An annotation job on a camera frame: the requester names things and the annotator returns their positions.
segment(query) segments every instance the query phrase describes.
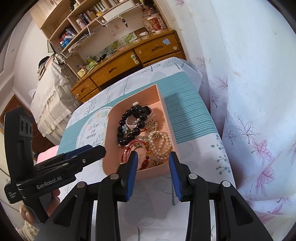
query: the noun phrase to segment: drawer handle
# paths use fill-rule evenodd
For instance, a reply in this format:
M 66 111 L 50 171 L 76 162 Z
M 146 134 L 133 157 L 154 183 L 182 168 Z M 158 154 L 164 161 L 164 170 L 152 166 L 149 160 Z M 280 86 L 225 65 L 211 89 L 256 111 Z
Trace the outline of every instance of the drawer handle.
M 135 62 L 135 64 L 138 64 L 139 63 L 139 61 L 136 60 L 136 56 L 135 55 L 132 54 L 131 55 L 131 58 L 133 59 L 133 61 Z
M 152 49 L 152 52 L 155 52 L 155 51 L 161 50 L 161 49 L 163 49 L 163 46 L 157 46 L 154 49 Z
M 110 70 L 109 70 L 109 73 L 112 73 L 112 72 L 114 72 L 115 70 L 117 70 L 117 67 L 110 69 Z

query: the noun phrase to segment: pearl necklace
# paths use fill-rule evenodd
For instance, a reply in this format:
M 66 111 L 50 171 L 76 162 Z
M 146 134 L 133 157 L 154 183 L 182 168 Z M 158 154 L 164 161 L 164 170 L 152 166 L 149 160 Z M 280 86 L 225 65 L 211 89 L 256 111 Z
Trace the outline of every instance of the pearl necklace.
M 153 142 L 153 136 L 154 135 L 158 136 L 156 138 L 159 138 L 161 136 L 158 149 L 156 149 L 155 144 Z M 150 148 L 151 148 L 152 152 L 154 153 L 154 155 L 158 159 L 160 159 L 162 161 L 168 159 L 168 156 L 170 155 L 170 152 L 172 150 L 172 143 L 171 143 L 171 141 L 169 139 L 168 134 L 166 134 L 165 132 L 161 132 L 161 131 L 152 131 L 148 136 L 148 141 L 149 141 L 149 145 L 150 145 Z M 164 143 L 167 144 L 167 149 L 165 151 L 161 152 L 161 150 L 162 150 L 162 148 L 164 146 Z

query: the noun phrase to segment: curtain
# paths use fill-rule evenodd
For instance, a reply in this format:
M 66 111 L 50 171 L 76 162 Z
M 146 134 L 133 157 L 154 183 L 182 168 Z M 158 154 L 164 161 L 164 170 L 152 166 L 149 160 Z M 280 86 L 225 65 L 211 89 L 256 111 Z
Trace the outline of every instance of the curtain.
M 282 240 L 296 217 L 295 33 L 266 0 L 158 4 L 203 74 L 238 191 Z

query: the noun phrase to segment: black bead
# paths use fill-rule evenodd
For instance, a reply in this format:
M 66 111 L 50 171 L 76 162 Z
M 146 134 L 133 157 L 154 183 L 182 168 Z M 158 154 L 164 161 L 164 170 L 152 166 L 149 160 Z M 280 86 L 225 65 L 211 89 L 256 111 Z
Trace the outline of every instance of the black bead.
M 127 114 L 128 116 L 131 116 L 131 115 L 132 115 L 131 110 L 126 110 L 126 114 Z
M 140 117 L 140 113 L 139 112 L 135 112 L 135 113 L 133 113 L 133 116 L 138 119 Z
M 119 121 L 119 125 L 121 125 L 121 126 L 125 125 L 125 123 L 126 123 L 126 122 L 125 122 L 124 120 L 120 120 L 120 121 Z
M 142 120 L 138 121 L 137 127 L 140 128 L 140 129 L 144 128 L 145 127 L 145 122 L 142 121 Z
M 138 127 L 135 127 L 132 131 L 132 135 L 135 137 L 135 136 L 138 136 L 139 134 L 141 133 L 141 130 L 138 128 Z
M 146 114 L 141 114 L 139 116 L 139 118 L 140 118 L 140 120 L 145 121 L 145 120 L 147 120 L 147 115 Z
M 126 119 L 128 118 L 128 115 L 127 115 L 127 114 L 123 114 L 121 118 L 122 118 L 124 121 L 126 121 Z
M 119 145 L 121 145 L 121 146 L 124 146 L 125 144 L 124 144 L 124 142 L 123 142 L 123 138 L 121 138 L 120 140 L 119 140 Z
M 142 108 L 139 110 L 139 112 L 140 112 L 141 114 L 145 114 L 145 113 L 146 113 L 146 109 L 145 109 L 144 107 L 142 107 Z
M 117 133 L 117 137 L 118 137 L 118 138 L 123 137 L 123 132 L 118 132 L 118 133 Z
M 135 137 L 133 136 L 132 133 L 128 133 L 128 137 L 127 137 L 128 141 L 131 142 L 132 140 L 135 139 Z
M 139 112 L 142 107 L 140 105 L 136 105 L 136 112 Z
M 135 113 L 136 112 L 136 108 L 134 106 L 131 107 L 131 112 Z
M 148 106 L 144 106 L 144 108 L 146 109 L 146 114 L 150 115 L 151 114 L 151 110 L 149 109 Z
M 129 143 L 129 141 L 126 137 L 123 139 L 123 143 L 124 143 L 124 145 L 127 145 Z

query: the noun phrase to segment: blue striped pattern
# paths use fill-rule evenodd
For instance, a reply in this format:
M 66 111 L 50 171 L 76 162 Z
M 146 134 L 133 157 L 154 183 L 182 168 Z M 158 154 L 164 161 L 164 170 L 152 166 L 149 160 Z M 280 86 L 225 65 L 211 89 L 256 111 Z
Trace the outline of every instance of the blue striped pattern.
M 176 73 L 143 86 L 117 98 L 107 106 L 112 107 L 123 99 L 153 84 L 157 84 L 165 99 L 177 143 L 193 140 L 210 133 L 218 133 L 204 102 L 184 72 Z M 58 154 L 72 151 L 76 148 L 76 141 L 80 130 L 95 111 L 65 130 Z

